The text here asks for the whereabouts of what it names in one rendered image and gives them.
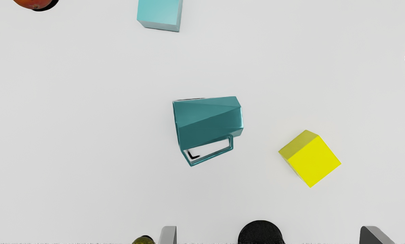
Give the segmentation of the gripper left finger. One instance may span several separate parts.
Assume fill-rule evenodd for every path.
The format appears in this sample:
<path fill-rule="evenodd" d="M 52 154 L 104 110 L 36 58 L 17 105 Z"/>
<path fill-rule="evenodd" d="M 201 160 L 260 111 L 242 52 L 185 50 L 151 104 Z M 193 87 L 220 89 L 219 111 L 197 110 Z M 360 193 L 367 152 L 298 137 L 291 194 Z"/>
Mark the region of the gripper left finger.
<path fill-rule="evenodd" d="M 164 226 L 158 244 L 177 244 L 177 226 Z"/>

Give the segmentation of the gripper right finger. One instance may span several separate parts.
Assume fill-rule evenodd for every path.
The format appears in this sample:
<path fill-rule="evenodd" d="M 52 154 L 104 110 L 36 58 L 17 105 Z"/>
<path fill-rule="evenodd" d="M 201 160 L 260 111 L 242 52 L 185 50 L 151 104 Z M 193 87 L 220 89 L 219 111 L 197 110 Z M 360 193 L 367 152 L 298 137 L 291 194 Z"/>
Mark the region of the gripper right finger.
<path fill-rule="evenodd" d="M 359 244 L 396 244 L 380 228 L 376 226 L 362 226 Z"/>

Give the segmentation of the teal faceted mug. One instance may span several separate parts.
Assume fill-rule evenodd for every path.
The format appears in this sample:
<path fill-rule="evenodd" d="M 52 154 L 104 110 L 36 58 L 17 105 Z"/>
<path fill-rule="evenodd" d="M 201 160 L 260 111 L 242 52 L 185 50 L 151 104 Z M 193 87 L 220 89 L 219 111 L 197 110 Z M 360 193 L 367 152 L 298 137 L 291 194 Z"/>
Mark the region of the teal faceted mug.
<path fill-rule="evenodd" d="M 180 99 L 172 102 L 177 141 L 190 167 L 234 148 L 234 138 L 244 129 L 242 107 L 236 96 Z M 191 149 L 228 140 L 228 146 L 205 156 Z"/>

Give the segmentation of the black round object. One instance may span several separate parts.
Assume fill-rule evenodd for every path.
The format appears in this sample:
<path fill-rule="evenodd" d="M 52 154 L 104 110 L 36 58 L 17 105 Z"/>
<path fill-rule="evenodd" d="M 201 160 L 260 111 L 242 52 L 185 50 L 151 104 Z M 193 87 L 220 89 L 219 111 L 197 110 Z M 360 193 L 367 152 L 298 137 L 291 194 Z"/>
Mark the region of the black round object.
<path fill-rule="evenodd" d="M 286 244 L 280 229 L 270 221 L 246 224 L 238 235 L 238 244 Z"/>

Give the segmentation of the yellow cube block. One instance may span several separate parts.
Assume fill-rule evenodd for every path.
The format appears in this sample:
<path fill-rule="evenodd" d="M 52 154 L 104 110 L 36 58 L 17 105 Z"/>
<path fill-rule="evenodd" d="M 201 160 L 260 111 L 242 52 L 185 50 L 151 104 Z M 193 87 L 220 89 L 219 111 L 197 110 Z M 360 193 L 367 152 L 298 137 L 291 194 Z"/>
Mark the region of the yellow cube block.
<path fill-rule="evenodd" d="M 281 148 L 279 154 L 308 187 L 313 187 L 341 165 L 326 142 L 308 130 Z"/>

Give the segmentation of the light blue block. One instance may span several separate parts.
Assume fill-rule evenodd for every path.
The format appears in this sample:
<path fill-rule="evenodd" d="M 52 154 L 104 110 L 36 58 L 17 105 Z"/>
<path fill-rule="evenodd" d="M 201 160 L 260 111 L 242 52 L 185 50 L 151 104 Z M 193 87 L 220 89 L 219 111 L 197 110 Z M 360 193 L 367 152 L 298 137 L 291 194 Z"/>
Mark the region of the light blue block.
<path fill-rule="evenodd" d="M 183 0 L 138 0 L 137 21 L 145 28 L 179 32 Z"/>

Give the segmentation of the red orange round fruit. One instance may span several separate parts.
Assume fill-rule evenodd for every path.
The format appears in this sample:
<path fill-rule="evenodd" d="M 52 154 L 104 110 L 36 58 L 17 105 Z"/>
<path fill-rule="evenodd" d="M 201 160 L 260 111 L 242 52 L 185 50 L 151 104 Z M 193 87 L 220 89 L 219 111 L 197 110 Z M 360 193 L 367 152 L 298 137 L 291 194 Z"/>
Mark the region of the red orange round fruit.
<path fill-rule="evenodd" d="M 48 7 L 53 0 L 13 0 L 17 5 L 31 10 L 40 10 Z"/>

